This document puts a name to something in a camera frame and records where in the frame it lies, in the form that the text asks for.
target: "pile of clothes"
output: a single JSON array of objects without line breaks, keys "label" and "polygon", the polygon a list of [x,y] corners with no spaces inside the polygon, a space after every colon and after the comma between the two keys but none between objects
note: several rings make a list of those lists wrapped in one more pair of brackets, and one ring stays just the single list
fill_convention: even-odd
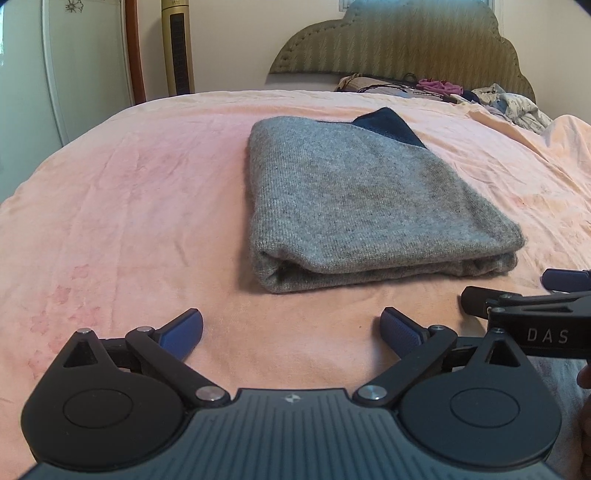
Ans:
[{"label": "pile of clothes", "polygon": [[446,80],[418,80],[411,73],[402,80],[379,80],[355,74],[343,78],[337,91],[385,93],[459,104],[478,103],[492,115],[537,134],[542,133],[552,122],[530,99],[517,93],[508,93],[496,83],[475,90],[465,90],[461,85]]},{"label": "pile of clothes", "polygon": [[417,88],[449,95],[458,103],[479,103],[493,115],[537,134],[542,133],[552,122],[530,99],[517,93],[507,93],[496,83],[490,87],[464,90],[460,85],[450,82],[423,79],[417,83]]}]

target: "pink bedsheet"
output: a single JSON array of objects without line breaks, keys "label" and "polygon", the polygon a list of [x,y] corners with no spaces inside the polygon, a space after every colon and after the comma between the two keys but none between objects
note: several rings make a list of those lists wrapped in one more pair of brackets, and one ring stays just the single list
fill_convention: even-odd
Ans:
[{"label": "pink bedsheet", "polygon": [[[247,257],[246,141],[259,119],[348,121],[389,106],[473,187],[519,222],[527,246],[506,277],[429,276],[275,296]],[[32,464],[22,405],[79,327],[103,338],[189,307],[205,333],[188,363],[238,387],[353,388],[390,366],[375,319],[482,335],[457,295],[469,284],[539,292],[546,267],[591,268],[591,127],[562,116],[538,136],[480,106],[331,92],[208,93],[114,116],[45,161],[0,207],[0,479]],[[564,410],[551,463],[577,478],[580,362],[540,361]]]}]

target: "metal rivet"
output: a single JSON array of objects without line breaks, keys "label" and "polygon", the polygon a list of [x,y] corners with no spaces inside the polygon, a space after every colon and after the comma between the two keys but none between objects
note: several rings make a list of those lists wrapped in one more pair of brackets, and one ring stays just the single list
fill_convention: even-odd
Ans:
[{"label": "metal rivet", "polygon": [[226,391],[223,388],[217,387],[215,385],[208,385],[207,387],[201,387],[195,392],[195,396],[199,400],[203,401],[216,401],[221,400]]},{"label": "metal rivet", "polygon": [[381,400],[386,395],[388,395],[388,391],[384,387],[380,387],[379,385],[365,385],[357,390],[357,395],[365,400]]}]

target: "gray knit fabric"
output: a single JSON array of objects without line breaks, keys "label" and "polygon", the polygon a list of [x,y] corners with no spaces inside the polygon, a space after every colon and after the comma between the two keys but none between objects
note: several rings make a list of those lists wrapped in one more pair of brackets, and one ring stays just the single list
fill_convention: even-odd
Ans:
[{"label": "gray knit fabric", "polygon": [[504,273],[518,225],[429,150],[351,124],[276,117],[249,140],[251,261],[286,293],[424,273]]}]

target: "gold tower fan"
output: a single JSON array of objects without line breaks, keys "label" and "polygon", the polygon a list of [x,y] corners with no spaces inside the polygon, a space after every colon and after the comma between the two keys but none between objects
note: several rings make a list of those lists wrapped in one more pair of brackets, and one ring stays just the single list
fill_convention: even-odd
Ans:
[{"label": "gold tower fan", "polygon": [[195,93],[189,0],[162,0],[162,35],[168,94]]}]

